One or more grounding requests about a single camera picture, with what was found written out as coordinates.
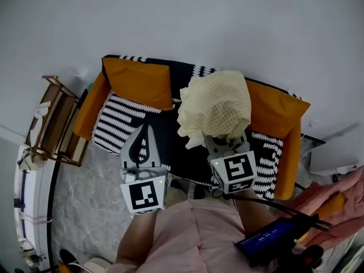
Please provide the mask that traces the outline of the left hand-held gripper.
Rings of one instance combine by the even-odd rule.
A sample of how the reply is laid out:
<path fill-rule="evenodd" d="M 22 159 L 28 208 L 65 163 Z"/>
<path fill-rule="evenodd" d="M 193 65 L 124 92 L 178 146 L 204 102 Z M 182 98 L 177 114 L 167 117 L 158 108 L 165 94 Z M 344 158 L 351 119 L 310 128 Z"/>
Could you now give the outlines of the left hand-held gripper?
<path fill-rule="evenodd" d="M 153 128 L 137 127 L 121 148 L 121 191 L 130 213 L 146 214 L 166 208 L 168 170 L 161 166 Z"/>

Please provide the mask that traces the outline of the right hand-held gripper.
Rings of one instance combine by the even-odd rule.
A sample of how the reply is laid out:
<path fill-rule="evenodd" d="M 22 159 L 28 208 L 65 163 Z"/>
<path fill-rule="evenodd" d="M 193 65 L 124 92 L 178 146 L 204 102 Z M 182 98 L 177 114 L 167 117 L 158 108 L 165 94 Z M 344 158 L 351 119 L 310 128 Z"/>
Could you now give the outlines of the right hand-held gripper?
<path fill-rule="evenodd" d="M 224 193 L 231 194 L 253 187 L 258 177 L 257 165 L 245 134 L 229 142 L 204 135 L 204 142 L 212 174 Z"/>

